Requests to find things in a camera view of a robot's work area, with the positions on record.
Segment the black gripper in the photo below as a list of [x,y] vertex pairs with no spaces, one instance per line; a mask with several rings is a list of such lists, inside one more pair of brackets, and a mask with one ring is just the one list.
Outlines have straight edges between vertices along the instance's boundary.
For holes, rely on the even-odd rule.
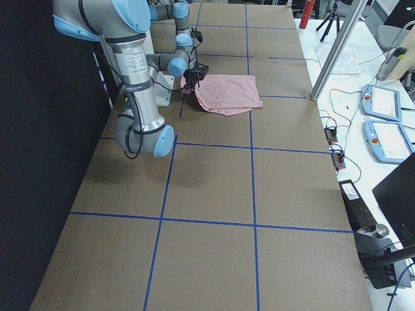
[[188,69],[184,73],[185,80],[182,80],[182,93],[191,94],[192,86],[188,83],[194,83],[194,89],[200,87],[200,81],[205,78],[208,73],[208,66],[197,63],[192,69]]

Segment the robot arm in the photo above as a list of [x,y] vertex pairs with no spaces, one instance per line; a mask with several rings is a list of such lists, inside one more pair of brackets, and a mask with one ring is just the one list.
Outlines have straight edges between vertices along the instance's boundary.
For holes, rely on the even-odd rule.
[[187,1],[176,1],[166,5],[150,5],[151,21],[174,20],[176,35],[191,34],[189,23],[189,3]]
[[[197,60],[195,42],[203,35],[189,24],[189,1],[151,5],[147,1],[53,1],[58,32],[86,41],[103,39],[110,47],[128,94],[127,106],[118,115],[115,141],[133,159],[139,154],[165,157],[174,144],[174,128],[166,124],[156,104],[154,84],[158,73],[184,78],[183,93],[195,91],[209,71]],[[153,21],[172,19],[176,47],[170,54],[148,54],[144,42]]]

